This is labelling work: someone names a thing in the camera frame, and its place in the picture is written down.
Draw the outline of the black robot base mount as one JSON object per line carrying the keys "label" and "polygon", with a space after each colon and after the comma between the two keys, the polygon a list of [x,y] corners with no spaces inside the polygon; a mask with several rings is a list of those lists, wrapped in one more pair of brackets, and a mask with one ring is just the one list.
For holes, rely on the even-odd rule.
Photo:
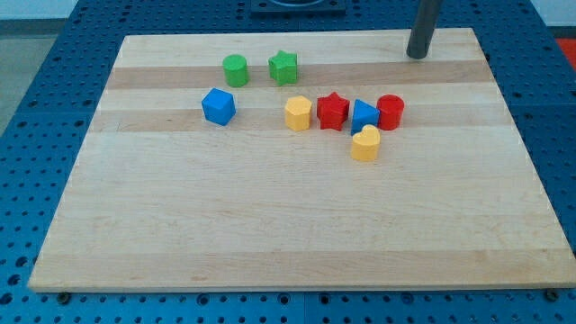
{"label": "black robot base mount", "polygon": [[262,14],[343,14],[346,0],[249,0],[250,13]]}

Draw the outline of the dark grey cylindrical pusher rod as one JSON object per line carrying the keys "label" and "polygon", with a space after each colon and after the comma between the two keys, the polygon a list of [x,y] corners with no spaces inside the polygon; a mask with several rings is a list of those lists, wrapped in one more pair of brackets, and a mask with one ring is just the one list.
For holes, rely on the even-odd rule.
{"label": "dark grey cylindrical pusher rod", "polygon": [[409,58],[424,59],[428,55],[442,3],[442,0],[419,1],[406,48]]}

